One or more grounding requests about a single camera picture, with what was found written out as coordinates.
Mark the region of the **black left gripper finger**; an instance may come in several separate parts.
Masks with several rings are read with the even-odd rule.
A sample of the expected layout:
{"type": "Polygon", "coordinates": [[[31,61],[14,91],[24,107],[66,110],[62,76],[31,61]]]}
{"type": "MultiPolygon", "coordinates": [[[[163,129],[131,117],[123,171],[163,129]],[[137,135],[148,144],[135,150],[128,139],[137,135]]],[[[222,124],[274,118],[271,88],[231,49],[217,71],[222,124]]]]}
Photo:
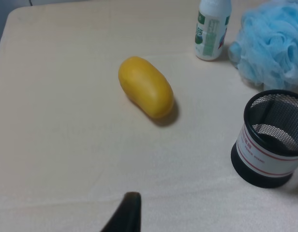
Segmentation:
{"type": "Polygon", "coordinates": [[[102,228],[102,232],[140,232],[141,231],[141,194],[125,193],[118,208],[102,228]]]}

